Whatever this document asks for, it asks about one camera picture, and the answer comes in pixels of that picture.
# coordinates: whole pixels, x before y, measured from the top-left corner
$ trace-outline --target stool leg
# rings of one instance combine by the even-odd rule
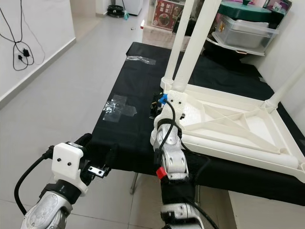
[[[196,203],[200,205],[200,185],[196,187]]]
[[[129,191],[129,193],[130,193],[131,195],[134,194],[135,183],[137,182],[138,174],[139,174],[139,173],[135,173],[135,174],[134,174],[133,181],[132,181],[132,186],[131,186],[130,191]]]

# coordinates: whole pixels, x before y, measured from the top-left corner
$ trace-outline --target black table cloth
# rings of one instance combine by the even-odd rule
[[[160,80],[164,76],[170,52],[168,49],[137,42],[131,45],[127,56],[141,56],[156,62],[155,65],[150,65],[141,61],[125,61],[108,100],[114,95],[126,96],[126,105],[134,106],[137,114],[121,115],[118,122],[109,122],[103,120],[105,112],[102,112],[88,145],[96,164],[102,165],[106,153],[115,146],[117,153],[112,165],[114,169],[154,175],[150,105],[154,93],[162,91]],[[180,54],[178,65],[182,56],[183,53]],[[200,56],[189,83],[265,100],[273,94],[273,90],[260,77],[252,65],[238,64],[228,69],[206,56]],[[281,104],[278,112],[304,154],[304,136]],[[205,163],[202,156],[187,152],[185,155],[190,174],[195,174]],[[209,166],[199,176],[199,185],[305,206],[305,184],[295,177],[216,157],[210,158]]]

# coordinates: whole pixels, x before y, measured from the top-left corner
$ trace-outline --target green lid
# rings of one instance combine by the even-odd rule
[[[218,13],[226,15],[232,19],[245,21],[269,22],[271,11],[265,8],[248,5],[250,0],[244,0],[243,3],[233,1],[223,1],[219,7]]]

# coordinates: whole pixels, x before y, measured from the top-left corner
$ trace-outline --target clear tape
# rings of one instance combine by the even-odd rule
[[[103,111],[105,115],[104,121],[117,123],[120,120],[121,115],[133,117],[137,110],[134,106],[126,105],[127,97],[115,94],[111,101],[107,101]]]
[[[149,59],[149,58],[142,57],[142,56],[127,56],[126,60],[127,61],[141,61],[145,64],[156,65],[156,60]]]

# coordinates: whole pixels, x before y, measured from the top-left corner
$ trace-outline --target plastic storage box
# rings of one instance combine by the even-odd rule
[[[225,45],[241,47],[244,51],[264,52],[279,30],[268,28],[268,23],[233,20],[220,15],[214,38]]]

